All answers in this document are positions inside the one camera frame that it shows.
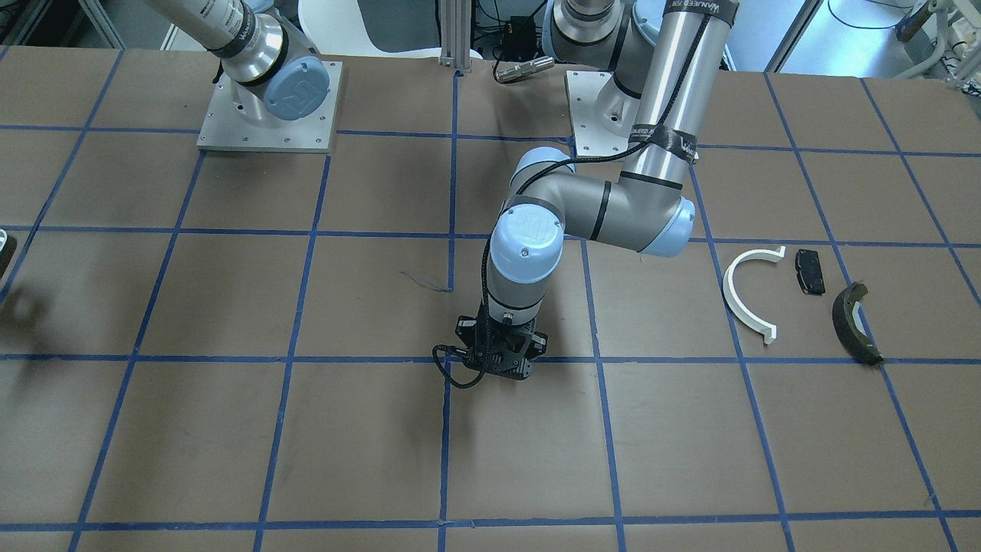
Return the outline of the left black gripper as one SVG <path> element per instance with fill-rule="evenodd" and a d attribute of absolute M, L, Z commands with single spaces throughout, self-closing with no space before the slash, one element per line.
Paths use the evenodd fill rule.
<path fill-rule="evenodd" d="M 532 360 L 549 345 L 549 335 L 536 331 L 536 318 L 510 326 L 488 317 L 484 305 L 476 317 L 457 318 L 455 334 L 464 344 L 459 353 L 464 366 L 511 380 L 526 380 Z"/>

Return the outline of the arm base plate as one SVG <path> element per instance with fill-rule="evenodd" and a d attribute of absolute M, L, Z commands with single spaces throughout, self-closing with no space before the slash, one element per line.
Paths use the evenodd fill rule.
<path fill-rule="evenodd" d="M 571 157 L 607 157 L 633 147 L 628 137 L 641 99 L 621 90 L 615 73 L 568 71 L 566 91 L 575 141 Z"/>
<path fill-rule="evenodd" d="M 307 117 L 284 121 L 273 116 L 254 94 L 221 76 L 216 84 L 197 147 L 225 153 L 329 153 L 340 100 L 343 62 L 322 62 L 330 76 L 325 101 Z"/>

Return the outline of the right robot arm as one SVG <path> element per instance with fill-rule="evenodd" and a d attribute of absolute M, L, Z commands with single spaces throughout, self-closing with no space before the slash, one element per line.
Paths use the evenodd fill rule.
<path fill-rule="evenodd" d="M 272 11 L 271 1 L 150 1 L 155 11 L 220 60 L 223 71 L 284 121 L 328 97 L 330 75 L 314 45 Z"/>

